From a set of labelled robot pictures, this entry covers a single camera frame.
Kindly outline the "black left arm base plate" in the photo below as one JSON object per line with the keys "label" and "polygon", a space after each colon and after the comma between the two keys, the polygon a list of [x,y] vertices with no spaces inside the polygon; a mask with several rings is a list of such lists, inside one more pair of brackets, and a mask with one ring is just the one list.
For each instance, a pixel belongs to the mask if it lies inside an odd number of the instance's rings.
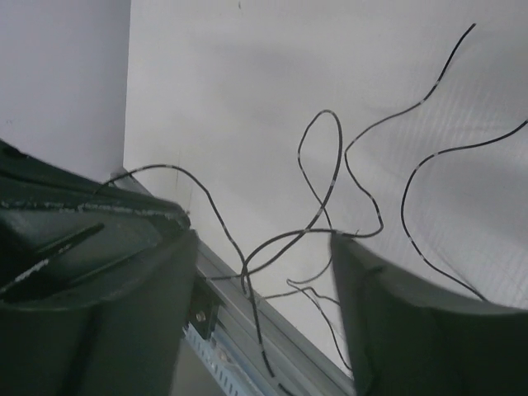
{"label": "black left arm base plate", "polygon": [[191,302],[187,315],[187,325],[191,325],[204,340],[209,340],[217,323],[222,299],[210,284],[197,276],[191,291]]}

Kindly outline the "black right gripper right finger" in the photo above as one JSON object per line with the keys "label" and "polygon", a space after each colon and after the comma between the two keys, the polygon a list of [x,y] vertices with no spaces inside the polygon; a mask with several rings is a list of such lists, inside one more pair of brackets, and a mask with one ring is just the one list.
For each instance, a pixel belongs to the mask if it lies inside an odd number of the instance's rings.
{"label": "black right gripper right finger", "polygon": [[524,395],[527,312],[458,295],[331,238],[359,395]]}

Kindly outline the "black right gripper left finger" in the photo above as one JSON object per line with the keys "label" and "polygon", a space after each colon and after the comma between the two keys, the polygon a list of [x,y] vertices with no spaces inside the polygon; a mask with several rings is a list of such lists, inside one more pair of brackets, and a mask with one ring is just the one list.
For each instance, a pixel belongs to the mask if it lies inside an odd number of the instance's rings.
{"label": "black right gripper left finger", "polygon": [[178,204],[2,143],[2,394],[169,394],[196,257]]}

